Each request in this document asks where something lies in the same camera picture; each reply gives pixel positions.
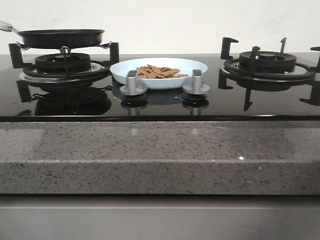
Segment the gas burner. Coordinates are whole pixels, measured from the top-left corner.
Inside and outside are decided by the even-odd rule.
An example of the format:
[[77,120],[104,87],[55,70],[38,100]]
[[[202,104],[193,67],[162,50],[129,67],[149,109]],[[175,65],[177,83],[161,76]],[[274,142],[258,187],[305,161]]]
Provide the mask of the gas burner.
[[297,62],[297,57],[289,53],[258,51],[254,66],[251,67],[252,53],[245,51],[238,58],[227,60],[223,68],[249,78],[297,81],[311,78],[316,72],[311,67]]
[[85,53],[47,54],[35,58],[35,63],[23,68],[19,78],[33,84],[62,84],[96,81],[109,72],[99,61]]

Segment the right black pan support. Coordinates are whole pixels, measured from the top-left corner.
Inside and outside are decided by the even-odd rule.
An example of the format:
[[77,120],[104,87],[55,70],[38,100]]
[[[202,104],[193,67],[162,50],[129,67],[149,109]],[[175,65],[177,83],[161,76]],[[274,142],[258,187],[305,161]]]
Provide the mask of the right black pan support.
[[241,52],[238,58],[230,55],[232,43],[239,41],[230,37],[222,38],[220,58],[225,60],[219,70],[218,88],[231,90],[227,79],[245,89],[243,110],[247,111],[251,105],[252,91],[283,92],[293,86],[311,86],[310,97],[300,98],[299,101],[312,106],[320,105],[320,82],[316,76],[320,75],[320,64],[309,66],[297,62],[297,57],[285,53],[286,38],[281,42],[280,51],[262,51],[253,46],[250,51]]

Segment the black pan support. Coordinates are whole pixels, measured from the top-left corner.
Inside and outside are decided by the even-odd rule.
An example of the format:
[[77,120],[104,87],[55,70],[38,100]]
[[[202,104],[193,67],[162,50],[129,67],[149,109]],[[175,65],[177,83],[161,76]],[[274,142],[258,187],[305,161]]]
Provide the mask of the black pan support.
[[285,53],[286,38],[281,42],[280,51],[262,51],[253,46],[250,51],[241,52],[238,58],[230,55],[232,43],[239,41],[230,37],[222,38],[220,58],[225,60],[219,70],[218,88],[231,90],[227,79],[245,89],[243,110],[247,111],[251,105],[252,91],[283,92],[293,86],[311,86],[310,97],[300,98],[299,101],[312,106],[320,105],[320,82],[316,76],[320,75],[320,64],[309,66],[297,62],[297,57]]
[[[102,63],[103,67],[109,68],[109,72],[105,76],[105,77],[107,77],[107,76],[109,76],[111,74],[110,67],[119,62],[119,58],[120,58],[120,55],[119,55],[119,43],[111,41],[109,43],[100,45],[99,47],[109,50],[109,60],[98,61],[98,60],[92,60],[91,58],[90,59],[92,61],[98,61],[98,62]],[[20,43],[10,43],[9,44],[12,67],[14,69],[22,69],[22,71],[23,71],[23,68],[30,67],[35,63],[35,60],[34,60],[34,63],[24,62],[23,57],[22,57],[22,50],[23,49],[24,49],[24,45],[23,44],[20,44]],[[77,52],[71,52],[70,48],[68,48],[66,46],[63,46],[63,47],[61,47],[59,49],[59,53],[58,54],[66,55],[66,54],[71,54],[71,53],[77,53]],[[53,84],[52,83],[51,84],[49,84],[49,83],[36,83],[36,84],[39,84],[39,85],[40,84],[43,84],[43,85],[44,84],[63,85],[63,84],[75,84],[75,83],[81,83],[81,82],[53,83]]]

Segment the grey cabinet front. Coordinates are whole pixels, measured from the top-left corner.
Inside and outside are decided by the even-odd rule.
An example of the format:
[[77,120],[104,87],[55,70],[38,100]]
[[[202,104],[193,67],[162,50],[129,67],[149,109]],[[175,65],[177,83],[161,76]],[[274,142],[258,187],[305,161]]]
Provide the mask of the grey cabinet front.
[[3,196],[3,240],[317,240],[318,196]]

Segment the left gas burner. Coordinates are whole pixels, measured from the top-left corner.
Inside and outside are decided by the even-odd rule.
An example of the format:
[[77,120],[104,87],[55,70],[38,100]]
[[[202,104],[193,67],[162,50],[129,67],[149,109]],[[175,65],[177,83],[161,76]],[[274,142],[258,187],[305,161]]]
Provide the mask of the left gas burner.
[[35,58],[35,63],[23,68],[19,78],[33,84],[62,84],[96,81],[109,72],[99,61],[85,53],[47,54]]

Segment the right silver stove knob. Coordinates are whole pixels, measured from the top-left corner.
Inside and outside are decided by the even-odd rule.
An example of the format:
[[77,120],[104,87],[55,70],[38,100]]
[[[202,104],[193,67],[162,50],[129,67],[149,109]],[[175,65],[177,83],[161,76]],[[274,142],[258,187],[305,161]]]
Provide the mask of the right silver stove knob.
[[200,69],[192,70],[192,81],[182,86],[185,93],[203,95],[210,91],[210,86],[203,82],[203,72]]

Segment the left silver stove knob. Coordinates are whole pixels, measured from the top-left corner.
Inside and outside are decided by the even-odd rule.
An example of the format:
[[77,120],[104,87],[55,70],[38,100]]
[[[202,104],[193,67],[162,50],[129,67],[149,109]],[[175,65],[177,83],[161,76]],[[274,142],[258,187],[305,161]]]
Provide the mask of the left silver stove knob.
[[141,95],[147,90],[147,86],[139,81],[137,70],[130,70],[127,73],[125,85],[120,88],[120,92],[126,96]]

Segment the black frying pan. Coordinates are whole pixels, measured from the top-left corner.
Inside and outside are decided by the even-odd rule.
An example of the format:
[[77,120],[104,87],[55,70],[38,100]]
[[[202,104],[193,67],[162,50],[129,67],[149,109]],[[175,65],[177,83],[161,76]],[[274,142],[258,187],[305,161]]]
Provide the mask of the black frying pan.
[[0,29],[14,32],[24,45],[34,49],[87,48],[100,45],[103,29],[42,29],[19,31],[12,24],[1,21]]

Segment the light blue plate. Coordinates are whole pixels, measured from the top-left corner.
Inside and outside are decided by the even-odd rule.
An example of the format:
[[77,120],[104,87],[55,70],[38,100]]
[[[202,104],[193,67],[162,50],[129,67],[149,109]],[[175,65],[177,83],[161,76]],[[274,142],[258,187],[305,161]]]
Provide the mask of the light blue plate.
[[122,85],[126,84],[126,77],[129,71],[136,70],[138,67],[153,65],[156,67],[169,67],[179,69],[180,74],[187,74],[186,77],[167,78],[167,79],[148,79],[141,78],[150,90],[168,90],[181,88],[183,85],[192,81],[193,70],[201,70],[205,73],[208,70],[207,65],[202,62],[175,58],[175,57],[147,57],[121,61],[110,67],[113,78]]

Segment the left black pan support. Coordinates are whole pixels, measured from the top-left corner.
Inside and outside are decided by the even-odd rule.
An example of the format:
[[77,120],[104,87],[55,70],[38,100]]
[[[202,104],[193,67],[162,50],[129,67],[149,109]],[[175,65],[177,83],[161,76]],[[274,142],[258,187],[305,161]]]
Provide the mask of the left black pan support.
[[[119,62],[119,58],[120,58],[120,55],[119,55],[119,43],[111,41],[109,43],[100,45],[99,47],[109,50],[109,60],[98,61],[98,60],[92,60],[91,58],[90,59],[92,61],[98,61],[98,62],[102,63],[103,67],[109,68],[109,72],[105,76],[105,77],[107,77],[107,76],[109,76],[111,74],[110,67]],[[10,43],[9,44],[12,67],[14,69],[22,69],[22,71],[23,71],[23,68],[30,67],[35,63],[35,60],[34,60],[34,63],[24,62],[23,57],[22,57],[22,50],[23,49],[24,49],[24,45],[23,44],[20,44],[20,43]],[[71,52],[70,48],[68,48],[66,46],[63,46],[63,47],[61,47],[59,49],[59,53],[58,54],[66,55],[66,54],[71,54],[71,53],[77,53],[77,52]],[[49,83],[36,83],[36,84],[39,84],[39,85],[40,84],[43,84],[43,85],[44,84],[63,85],[63,84],[75,84],[75,83],[81,83],[81,82],[53,83],[53,84],[52,83],[51,84],[49,84]]]

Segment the brown meat pieces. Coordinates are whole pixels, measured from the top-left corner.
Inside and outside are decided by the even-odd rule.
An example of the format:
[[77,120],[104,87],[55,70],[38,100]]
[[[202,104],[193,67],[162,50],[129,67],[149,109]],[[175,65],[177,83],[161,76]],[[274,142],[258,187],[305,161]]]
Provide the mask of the brown meat pieces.
[[138,77],[142,79],[173,79],[188,77],[188,74],[181,73],[178,68],[157,67],[148,64],[136,68]]

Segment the right gas burner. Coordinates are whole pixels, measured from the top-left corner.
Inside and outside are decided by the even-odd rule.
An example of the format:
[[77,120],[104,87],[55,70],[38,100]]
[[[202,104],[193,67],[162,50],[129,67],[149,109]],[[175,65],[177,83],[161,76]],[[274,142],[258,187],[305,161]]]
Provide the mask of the right gas burner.
[[227,60],[223,68],[249,78],[297,81],[311,78],[316,72],[311,67],[297,62],[297,57],[289,53],[258,51],[254,66],[251,67],[252,53],[245,51],[238,58]]

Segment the black glass cooktop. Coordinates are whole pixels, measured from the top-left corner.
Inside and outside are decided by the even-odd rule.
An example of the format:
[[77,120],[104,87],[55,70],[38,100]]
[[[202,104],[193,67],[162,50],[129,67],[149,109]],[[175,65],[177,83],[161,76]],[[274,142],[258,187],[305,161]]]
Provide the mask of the black glass cooktop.
[[55,88],[27,83],[9,55],[0,57],[2,122],[178,122],[178,121],[318,121],[320,77],[299,83],[249,83],[228,78],[216,54],[191,55],[208,66],[206,95],[182,89],[122,95],[108,74],[95,82]]

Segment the silver stove knob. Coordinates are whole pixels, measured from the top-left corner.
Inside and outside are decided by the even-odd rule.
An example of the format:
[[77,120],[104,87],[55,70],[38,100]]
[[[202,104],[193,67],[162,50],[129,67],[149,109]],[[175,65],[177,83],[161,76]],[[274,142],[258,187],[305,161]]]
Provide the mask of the silver stove knob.
[[203,72],[200,69],[192,70],[192,81],[182,86],[185,93],[203,95],[210,91],[210,86],[203,82]]
[[147,90],[147,86],[139,81],[137,70],[130,70],[127,73],[125,85],[120,88],[120,92],[126,96],[141,95]]

